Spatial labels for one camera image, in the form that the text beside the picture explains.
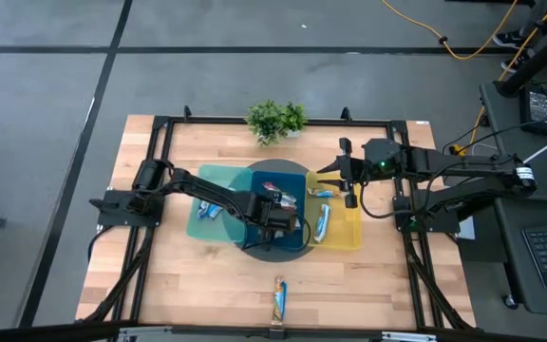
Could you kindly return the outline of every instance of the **yellow cable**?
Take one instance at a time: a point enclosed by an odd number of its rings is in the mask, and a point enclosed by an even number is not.
[[[542,22],[546,21],[546,19],[547,19],[547,13],[546,13],[546,15],[543,16],[543,18],[541,18],[541,21]],[[533,39],[533,37],[535,37],[535,35],[536,35],[536,33],[538,33],[538,31],[539,31],[539,28],[534,28],[533,29],[531,34],[529,34],[527,39],[525,39],[524,43],[522,43],[522,46],[520,47],[519,52],[517,52],[517,54],[514,56],[514,58],[512,59],[512,62],[510,62],[510,65],[502,72],[501,76],[498,78],[498,81],[503,80],[503,77],[505,77],[505,75],[508,73],[508,69],[514,63],[517,62],[517,59],[519,58],[520,54],[524,51],[524,48],[527,46],[527,44],[529,44],[529,42],[531,42],[531,40]],[[472,131],[472,137],[470,138],[470,143],[473,143],[474,140],[476,139],[476,131],[477,131],[477,127],[479,126],[479,124],[481,122],[482,114],[484,114],[484,107],[483,106],[481,107],[481,112],[479,113],[479,116],[476,118],[476,123],[474,123],[474,130]]]
[[[501,29],[501,27],[503,26],[503,24],[505,24],[505,21],[508,19],[508,17],[510,16],[510,13],[512,12],[512,10],[514,9],[514,6],[517,4],[519,0],[514,0],[514,2],[512,3],[512,6],[510,6],[510,9],[508,9],[508,11],[505,13],[505,15],[503,16],[503,19],[501,19],[501,22],[500,24],[498,25],[497,28],[495,28],[495,30],[493,31],[493,33],[491,34],[491,36],[489,37],[489,39],[486,40],[486,42],[484,42],[484,44],[482,45],[482,47],[480,47],[478,50],[476,50],[476,52],[472,53],[471,55],[468,55],[468,56],[458,56],[455,52],[453,52],[453,49],[446,43],[446,42],[443,42],[444,44],[444,47],[448,50],[448,52],[451,54],[451,56],[453,56],[454,58],[458,59],[458,60],[462,60],[462,61],[465,61],[465,60],[469,60],[470,58],[473,58],[475,56],[477,56],[479,53],[481,53],[484,48],[486,48],[486,46],[489,45],[489,43],[491,43],[491,40],[493,40],[493,37],[495,37],[496,34],[498,34],[498,31]],[[398,14],[399,16],[401,16],[402,18],[406,19],[407,21],[415,24],[415,25],[419,25],[420,27],[422,28],[426,28],[426,29],[429,29],[432,33],[434,33],[438,38],[443,38],[443,36],[437,31],[435,30],[434,28],[432,28],[431,26],[427,25],[427,24],[424,24],[422,22],[419,22],[415,19],[411,19],[409,17],[407,17],[406,15],[400,13],[399,11],[397,11],[395,8],[393,8],[386,0],[381,0],[381,2],[384,3],[384,5],[386,5],[391,11],[393,11],[394,13]]]

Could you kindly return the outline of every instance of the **potted plant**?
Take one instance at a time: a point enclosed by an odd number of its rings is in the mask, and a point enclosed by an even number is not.
[[[294,105],[292,101],[289,101],[286,107],[284,107],[280,135],[296,138],[305,128],[307,122],[308,118],[305,116],[305,107],[302,104]]]
[[[272,100],[248,108],[246,123],[251,132],[258,137],[258,142],[262,146],[277,142],[283,129],[284,110],[284,107],[275,104]]]

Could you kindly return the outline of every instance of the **desk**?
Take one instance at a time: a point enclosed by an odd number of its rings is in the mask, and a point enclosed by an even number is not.
[[[112,187],[130,188],[144,158],[152,122],[152,116],[128,117]],[[428,123],[408,122],[407,126],[411,144],[434,147]],[[363,158],[362,143],[386,136],[383,128],[308,126],[297,139],[258,147],[246,125],[176,123],[169,159],[193,174],[203,164],[247,166],[266,159],[288,159],[315,170],[333,161],[340,137],[350,138],[355,146],[352,156]],[[393,189],[391,181],[372,183],[365,191],[368,209],[390,211]],[[149,262],[141,323],[268,326],[274,278],[284,276],[289,289],[287,327],[416,329],[402,237],[392,218],[362,215],[363,247],[357,251],[314,248],[299,259],[274,263],[247,256],[232,243],[188,237],[187,220],[194,215],[189,213],[191,203],[184,195],[166,198]],[[95,244],[78,318],[91,314],[117,281],[127,236],[127,228],[113,228]],[[445,235],[429,237],[439,287],[463,319],[474,324],[457,246]],[[123,317],[128,317],[132,284],[128,290]],[[423,287],[422,298],[426,322],[431,325]]]
[[[500,96],[494,85],[481,85],[481,95],[494,130],[519,124],[518,99]],[[516,152],[520,158],[526,159],[546,145],[547,140],[514,129],[497,135],[496,143],[500,153]],[[547,197],[547,153],[535,158],[531,165],[538,181],[538,190],[534,196]],[[499,223],[507,253],[506,271],[511,286],[514,287],[513,291],[517,292],[515,295],[530,312],[547,314],[547,290],[539,280],[536,265],[521,234],[522,228],[526,226],[547,225],[547,201],[498,199],[494,215],[487,221]],[[494,233],[495,229],[491,225],[476,227],[477,231],[486,230]]]

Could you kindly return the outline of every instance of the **concrete floor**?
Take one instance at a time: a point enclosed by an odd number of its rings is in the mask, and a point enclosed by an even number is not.
[[[479,46],[504,5],[391,1],[449,36]],[[0,0],[0,45],[108,46],[123,0]],[[526,16],[518,7],[507,28]],[[435,47],[437,39],[379,1],[135,0],[122,46]],[[462,62],[447,55],[118,55],[91,137],[35,324],[71,322],[86,246],[128,114],[243,115],[273,98],[305,104],[312,117],[428,120],[438,146],[471,128],[478,85],[507,56]],[[65,172],[104,63],[102,54],[0,54],[0,329],[15,324]],[[547,68],[538,75],[547,81]],[[547,316],[503,307],[499,265],[464,265],[478,325],[489,332],[547,337]],[[199,336],[177,337],[185,341]],[[225,337],[220,340],[238,340]]]

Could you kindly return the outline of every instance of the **wooden table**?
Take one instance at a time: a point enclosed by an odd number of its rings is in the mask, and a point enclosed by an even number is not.
[[[144,158],[152,122],[153,116],[128,117],[111,178],[114,188],[130,188]],[[407,125],[412,145],[434,148],[429,123]],[[352,156],[363,158],[363,149],[358,146],[371,138],[385,138],[386,131],[372,127],[308,126],[299,138],[258,147],[246,125],[176,123],[169,159],[193,174],[203,164],[248,166],[274,158],[317,170],[339,153],[340,137],[350,138],[354,146]],[[440,187],[442,181],[436,180],[435,184]],[[365,203],[373,213],[387,213],[392,210],[393,196],[391,181],[372,182],[365,191]],[[272,263],[247,256],[232,243],[188,237],[185,232],[191,203],[188,196],[166,198],[162,224],[155,234],[140,322],[269,326],[274,278],[284,276],[289,289],[284,320],[288,327],[416,328],[405,251],[393,218],[373,219],[363,213],[363,246],[359,250],[314,248],[299,259]],[[128,231],[127,227],[113,228],[96,243],[78,318],[90,314],[117,281]],[[457,246],[443,234],[428,237],[439,287],[462,318],[474,324]],[[131,283],[124,318],[129,316],[133,288]],[[427,291],[423,285],[421,288],[426,322],[432,324]]]

